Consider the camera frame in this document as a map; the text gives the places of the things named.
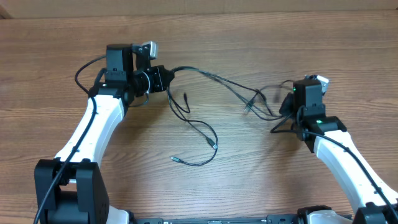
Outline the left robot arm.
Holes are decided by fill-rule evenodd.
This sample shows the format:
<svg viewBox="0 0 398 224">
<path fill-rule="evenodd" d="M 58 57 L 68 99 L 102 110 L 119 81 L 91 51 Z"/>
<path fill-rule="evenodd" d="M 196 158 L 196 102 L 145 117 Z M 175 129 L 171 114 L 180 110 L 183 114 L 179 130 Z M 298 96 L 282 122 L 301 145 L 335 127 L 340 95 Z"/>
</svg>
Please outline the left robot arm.
<svg viewBox="0 0 398 224">
<path fill-rule="evenodd" d="M 66 145 L 53 159 L 34 169 L 37 196 L 35 223 L 135 223 L 132 212 L 111 206 L 101 175 L 104 152 L 134 99 L 162 92 L 174 75 L 152 66 L 158 46 L 110 44 L 88 95 L 86 111 Z"/>
</svg>

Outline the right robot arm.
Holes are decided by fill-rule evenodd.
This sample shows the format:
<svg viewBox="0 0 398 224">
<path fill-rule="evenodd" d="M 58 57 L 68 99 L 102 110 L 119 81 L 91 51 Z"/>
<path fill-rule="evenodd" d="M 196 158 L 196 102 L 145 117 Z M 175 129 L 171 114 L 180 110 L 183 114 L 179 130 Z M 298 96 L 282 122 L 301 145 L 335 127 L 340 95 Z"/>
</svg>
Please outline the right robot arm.
<svg viewBox="0 0 398 224">
<path fill-rule="evenodd" d="M 327 116 L 323 96 L 329 81 L 307 76 L 294 81 L 280 107 L 285 120 L 291 119 L 288 133 L 306 143 L 310 152 L 331 171 L 349 200 L 353 218 L 317 205 L 297 211 L 299 223 L 397 223 L 397 192 L 371 168 L 357 150 L 346 126 L 336 116 Z"/>
</svg>

